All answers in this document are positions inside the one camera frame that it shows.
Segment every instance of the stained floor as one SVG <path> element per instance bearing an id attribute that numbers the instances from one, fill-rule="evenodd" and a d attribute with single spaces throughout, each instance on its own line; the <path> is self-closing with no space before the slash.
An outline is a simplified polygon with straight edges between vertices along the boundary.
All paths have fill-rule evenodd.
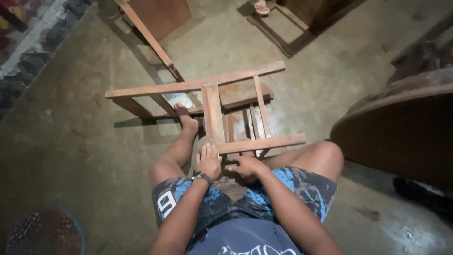
<path id="1" fill-rule="evenodd" d="M 328 138 L 350 106 L 384 87 L 392 58 L 453 8 L 449 0 L 368 0 L 286 59 L 238 12 L 245 1 L 188 2 L 192 20 L 161 42 L 182 76 L 284 60 L 286 71 L 262 79 L 275 92 L 271 128 L 304 132 L 308 143 Z M 1 239 L 27 210 L 53 206 L 79 219 L 87 254 L 148 253 L 158 228 L 147 166 L 179 128 L 171 120 L 142 126 L 103 98 L 172 80 L 116 13 L 113 1 L 94 4 L 0 123 Z M 268 22 L 285 27 L 274 15 Z M 451 254 L 451 226 L 395 194 L 392 177 L 346 162 L 324 222 L 346 254 Z"/>

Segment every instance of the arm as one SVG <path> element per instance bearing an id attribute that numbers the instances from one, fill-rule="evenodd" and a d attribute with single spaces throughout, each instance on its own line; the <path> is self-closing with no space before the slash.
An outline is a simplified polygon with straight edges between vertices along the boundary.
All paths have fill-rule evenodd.
<path id="1" fill-rule="evenodd" d="M 193 180 L 192 185 L 162 223 L 151 255 L 184 254 L 195 230 L 198 209 L 208 187 L 207 181 L 203 179 Z"/>
<path id="2" fill-rule="evenodd" d="M 197 155 L 197 170 L 211 180 L 220 174 L 220 161 L 216 147 L 208 143 L 202 147 L 202 155 Z M 182 255 L 195 230 L 198 209 L 209 184 L 204 179 L 193 180 L 190 187 L 178 201 L 162 223 L 151 248 L 151 255 Z"/>
<path id="3" fill-rule="evenodd" d="M 243 177 L 255 175 L 272 204 L 275 216 L 296 246 L 307 255 L 342 255 L 329 232 L 315 214 L 264 163 L 239 157 L 236 169 Z"/>

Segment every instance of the t-shirt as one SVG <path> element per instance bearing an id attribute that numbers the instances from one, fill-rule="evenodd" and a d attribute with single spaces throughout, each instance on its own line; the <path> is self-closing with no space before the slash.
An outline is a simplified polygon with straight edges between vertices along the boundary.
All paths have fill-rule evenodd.
<path id="1" fill-rule="evenodd" d="M 207 231 L 189 255 L 301 255 L 278 224 L 258 219 L 229 220 Z"/>

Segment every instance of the shorts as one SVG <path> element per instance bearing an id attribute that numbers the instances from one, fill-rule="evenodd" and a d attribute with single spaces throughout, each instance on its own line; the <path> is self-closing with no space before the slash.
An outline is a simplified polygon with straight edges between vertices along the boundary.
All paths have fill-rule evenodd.
<path id="1" fill-rule="evenodd" d="M 282 167 L 272 171 L 322 222 L 329 211 L 337 184 L 316 173 L 298 167 Z M 171 178 L 153 190 L 153 200 L 161 220 L 176 206 L 192 184 L 191 179 Z M 228 195 L 210 187 L 198 211 L 194 238 L 203 230 L 231 219 L 250 217 L 276 221 L 270 200 L 259 181 L 247 186 L 245 195 L 232 201 Z"/>

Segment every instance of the wooden chair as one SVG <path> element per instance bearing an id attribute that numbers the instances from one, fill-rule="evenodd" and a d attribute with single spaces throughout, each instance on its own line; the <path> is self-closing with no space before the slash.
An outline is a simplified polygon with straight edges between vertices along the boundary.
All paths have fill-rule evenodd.
<path id="1" fill-rule="evenodd" d="M 216 144 L 219 154 L 229 154 L 236 152 L 264 150 L 260 157 L 271 149 L 276 147 L 286 147 L 305 143 L 305 134 L 295 134 L 281 137 L 270 137 L 269 121 L 264 105 L 263 95 L 260 85 L 260 76 L 273 74 L 285 70 L 283 61 L 255 67 L 247 71 L 222 74 L 219 76 L 204 78 L 200 80 L 187 81 L 181 83 L 162 84 L 159 86 L 149 86 L 142 88 L 128 88 L 120 90 L 107 91 L 105 97 L 135 116 L 140 118 L 171 118 L 176 115 L 173 107 L 162 97 L 162 94 L 201 91 L 203 104 L 202 107 L 189 108 L 189 112 L 203 113 L 205 119 L 206 134 L 209 134 Z M 219 86 L 231 84 L 247 79 L 253 79 L 255 82 L 256 99 L 258 101 L 261 119 L 265 132 L 265 138 L 258 139 L 257 123 L 254 122 L 254 131 L 256 140 L 241 142 L 226 142 L 225 132 L 223 129 L 222 105 L 219 95 Z M 141 106 L 133 97 L 150 96 L 153 98 L 167 113 L 154 116 L 147 109 Z M 236 102 L 235 106 L 250 105 L 251 100 L 242 100 Z"/>

